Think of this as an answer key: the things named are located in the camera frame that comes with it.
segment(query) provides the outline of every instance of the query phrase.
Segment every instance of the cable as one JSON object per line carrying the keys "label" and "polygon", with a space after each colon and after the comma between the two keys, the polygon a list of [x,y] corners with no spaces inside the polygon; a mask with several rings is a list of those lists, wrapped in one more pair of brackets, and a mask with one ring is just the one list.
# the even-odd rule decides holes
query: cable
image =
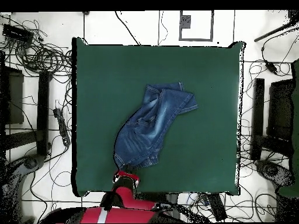
{"label": "cable", "polygon": [[163,40],[161,40],[160,42],[159,42],[159,40],[158,40],[158,46],[160,46],[160,44],[162,43],[162,41],[166,40],[167,35],[168,35],[168,29],[167,29],[167,28],[164,26],[164,24],[162,23],[163,15],[164,15],[164,10],[163,10],[163,12],[162,12],[161,24],[162,24],[162,26],[164,27],[164,29],[166,30],[167,34],[166,34],[166,36],[165,36],[165,38],[164,38]]}
{"label": "cable", "polygon": [[138,46],[140,46],[141,44],[140,44],[139,42],[137,42],[137,40],[135,39],[135,37],[132,35],[131,31],[130,31],[129,28],[127,27],[127,25],[124,24],[124,22],[119,18],[119,16],[118,16],[118,14],[117,14],[116,11],[115,11],[115,15],[116,15],[116,17],[118,18],[118,20],[119,20],[119,21],[126,27],[126,29],[128,30],[129,34],[132,36],[132,38],[134,39],[134,41],[136,42],[136,44],[137,44]]}
{"label": "cable", "polygon": [[34,182],[34,179],[35,179],[35,172],[33,172],[33,180],[32,180],[32,182],[31,182],[31,185],[30,185],[30,189],[29,189],[29,190],[31,191],[31,193],[32,193],[33,196],[35,196],[38,200],[44,202],[45,205],[46,205],[46,208],[44,209],[44,212],[40,215],[39,219],[37,220],[37,224],[39,224],[41,217],[44,215],[44,213],[46,212],[46,210],[47,210],[47,208],[48,208],[48,204],[47,204],[43,199],[41,199],[41,198],[39,198],[37,195],[35,195],[34,192],[32,191],[32,184],[33,184],[33,182]]}
{"label": "cable", "polygon": [[264,42],[264,44],[263,44],[263,47],[262,47],[261,51],[262,51],[262,57],[263,57],[263,60],[264,60],[264,62],[266,63],[266,67],[267,67],[267,69],[268,69],[270,72],[274,73],[274,74],[277,75],[277,76],[285,76],[285,75],[289,75],[288,73],[290,72],[290,65],[288,64],[288,72],[287,72],[287,73],[284,73],[284,72],[281,70],[281,65],[282,65],[282,63],[284,62],[284,60],[286,59],[286,57],[288,56],[288,54],[290,53],[291,48],[293,47],[294,43],[296,42],[296,40],[297,40],[298,37],[299,37],[299,34],[298,34],[298,36],[295,38],[295,40],[293,41],[293,43],[292,43],[290,49],[288,50],[286,56],[283,58],[282,62],[280,63],[280,65],[279,65],[279,71],[277,71],[277,68],[276,68],[276,66],[274,65],[274,63],[269,62],[268,60],[266,60],[266,59],[264,58],[265,44],[266,44],[268,41],[270,41],[271,39],[273,39],[273,38],[276,38],[276,37],[278,37],[278,36],[287,34],[287,33],[291,32],[291,31],[298,30],[298,29],[299,29],[299,27],[295,27],[295,28],[292,28],[292,29],[290,29],[290,30],[284,31],[284,32],[281,33],[281,34],[278,34],[278,35],[276,35],[276,36],[273,36],[273,37],[269,38],[269,39],[266,40],[266,41]]}
{"label": "cable", "polygon": [[[259,220],[260,220],[261,222],[263,222],[263,221],[262,221],[262,219],[261,219],[260,216],[259,216],[259,214],[261,214],[261,213],[258,211],[257,200],[258,200],[259,197],[261,197],[261,196],[263,196],[263,195],[267,195],[267,196],[269,196],[269,197],[272,197],[275,201],[277,200],[273,195],[271,195],[271,194],[269,194],[269,193],[261,193],[261,194],[259,194],[259,195],[255,198],[255,201],[254,201],[254,203],[255,203],[255,211],[256,211],[256,215],[258,216],[258,218],[259,218]],[[274,212],[273,207],[272,207],[271,205],[268,204],[268,205],[267,205],[267,209],[268,209],[268,210],[271,209],[271,210],[273,211],[273,213],[271,213],[270,210],[269,210],[269,211],[266,211],[266,210],[263,209],[263,208],[261,208],[261,209],[263,210],[263,214],[262,214],[262,215],[264,215],[265,212],[267,212],[269,215],[271,215],[271,216],[275,216],[275,212]]]}

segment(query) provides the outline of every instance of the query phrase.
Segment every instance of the white stripe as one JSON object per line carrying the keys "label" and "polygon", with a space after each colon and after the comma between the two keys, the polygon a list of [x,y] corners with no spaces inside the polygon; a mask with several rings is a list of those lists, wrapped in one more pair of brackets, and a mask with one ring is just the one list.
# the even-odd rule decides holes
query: white stripe
{"label": "white stripe", "polygon": [[107,214],[108,214],[108,211],[105,211],[104,207],[101,207],[98,223],[105,223]]}

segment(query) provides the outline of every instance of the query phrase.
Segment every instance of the metal stand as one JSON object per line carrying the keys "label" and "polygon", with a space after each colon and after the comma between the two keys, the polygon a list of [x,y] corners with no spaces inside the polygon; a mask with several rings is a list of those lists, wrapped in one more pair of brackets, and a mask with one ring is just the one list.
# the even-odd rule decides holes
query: metal stand
{"label": "metal stand", "polygon": [[269,37],[272,34],[275,34],[279,31],[282,31],[284,29],[288,29],[291,26],[294,26],[297,22],[299,22],[299,10],[288,10],[288,17],[290,18],[290,22],[288,24],[278,27],[277,29],[274,29],[273,31],[270,31],[270,32],[256,38],[255,42],[258,42],[266,37]]}

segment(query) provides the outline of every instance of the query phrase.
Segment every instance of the green tabletop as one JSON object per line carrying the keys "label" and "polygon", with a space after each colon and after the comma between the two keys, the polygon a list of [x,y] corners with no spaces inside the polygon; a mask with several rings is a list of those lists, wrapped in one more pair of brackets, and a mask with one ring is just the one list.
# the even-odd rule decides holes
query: green tabletop
{"label": "green tabletop", "polygon": [[237,194],[239,61],[244,46],[242,42],[230,48],[87,45],[78,38],[73,46],[77,56],[73,145],[79,194],[111,190],[118,131],[141,106],[146,84],[171,82],[183,82],[199,108],[174,120],[159,163],[138,171],[138,190]]}

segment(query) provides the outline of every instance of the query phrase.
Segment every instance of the jeans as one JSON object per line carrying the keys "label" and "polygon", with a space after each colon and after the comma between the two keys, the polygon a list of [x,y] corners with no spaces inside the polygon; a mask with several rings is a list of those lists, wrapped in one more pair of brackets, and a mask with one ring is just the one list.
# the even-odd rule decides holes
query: jeans
{"label": "jeans", "polygon": [[196,108],[195,96],[184,92],[181,82],[147,85],[142,106],[116,138],[114,161],[119,169],[157,164],[164,136],[175,117]]}

